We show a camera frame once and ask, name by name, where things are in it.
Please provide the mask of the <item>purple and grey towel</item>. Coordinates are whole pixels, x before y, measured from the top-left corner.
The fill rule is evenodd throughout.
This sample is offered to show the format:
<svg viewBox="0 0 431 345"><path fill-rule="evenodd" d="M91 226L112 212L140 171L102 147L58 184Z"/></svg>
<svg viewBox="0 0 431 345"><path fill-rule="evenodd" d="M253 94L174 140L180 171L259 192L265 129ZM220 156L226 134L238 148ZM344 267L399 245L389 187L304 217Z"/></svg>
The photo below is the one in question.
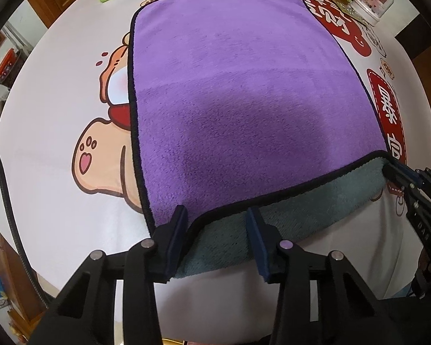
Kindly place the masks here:
<svg viewBox="0 0 431 345"><path fill-rule="evenodd" d="M387 144L303 0L156 0L130 22L134 176L150 231L187 209L176 276L252 257L247 210L299 242L382 191Z"/></svg>

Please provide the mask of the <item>glass dome with pink flowers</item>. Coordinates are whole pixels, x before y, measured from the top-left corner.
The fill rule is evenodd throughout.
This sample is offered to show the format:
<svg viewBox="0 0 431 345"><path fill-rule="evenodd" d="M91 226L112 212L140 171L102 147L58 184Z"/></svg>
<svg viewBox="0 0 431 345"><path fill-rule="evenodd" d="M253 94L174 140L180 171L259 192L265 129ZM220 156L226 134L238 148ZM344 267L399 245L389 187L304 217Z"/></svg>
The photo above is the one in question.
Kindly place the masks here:
<svg viewBox="0 0 431 345"><path fill-rule="evenodd" d="M352 0L352 9L368 24L376 26L394 0Z"/></svg>

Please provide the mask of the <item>printed white tablecloth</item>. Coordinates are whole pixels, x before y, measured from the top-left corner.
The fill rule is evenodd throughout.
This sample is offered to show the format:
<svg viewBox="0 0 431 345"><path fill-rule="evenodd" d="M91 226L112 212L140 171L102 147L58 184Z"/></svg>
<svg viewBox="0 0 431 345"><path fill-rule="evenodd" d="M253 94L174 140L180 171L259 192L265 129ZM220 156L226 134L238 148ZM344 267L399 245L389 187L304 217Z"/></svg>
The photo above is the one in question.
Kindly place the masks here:
<svg viewBox="0 0 431 345"><path fill-rule="evenodd" d="M33 49L1 116L0 155L18 231L32 268L57 290L92 250L122 252L149 236L121 187L128 132L111 122L113 106L100 98L111 91L113 105L125 101L126 70L112 69L113 53L125 50L132 16L149 1L77 0ZM395 157L431 168L431 108L411 60L384 22L366 28L337 13L331 1L304 0L337 30L371 99L380 98L372 83L390 87L380 106L393 128L388 141ZM87 133L113 148L114 157L97 164L99 154L78 152L73 159ZM421 245L403 200L390 189L380 194L301 245L322 254L341 250L385 298L411 281ZM157 284L162 334L210 344L256 340L272 330L277 293L253 262Z"/></svg>

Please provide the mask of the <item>red bucket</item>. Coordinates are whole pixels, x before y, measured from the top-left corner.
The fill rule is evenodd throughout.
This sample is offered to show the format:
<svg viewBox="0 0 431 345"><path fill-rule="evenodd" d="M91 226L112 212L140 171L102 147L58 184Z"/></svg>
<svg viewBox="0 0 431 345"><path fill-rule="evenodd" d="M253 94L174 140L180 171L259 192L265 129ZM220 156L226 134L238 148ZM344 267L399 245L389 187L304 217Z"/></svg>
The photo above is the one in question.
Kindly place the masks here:
<svg viewBox="0 0 431 345"><path fill-rule="evenodd" d="M9 49L0 63L0 81L9 74L17 59L18 53L14 48Z"/></svg>

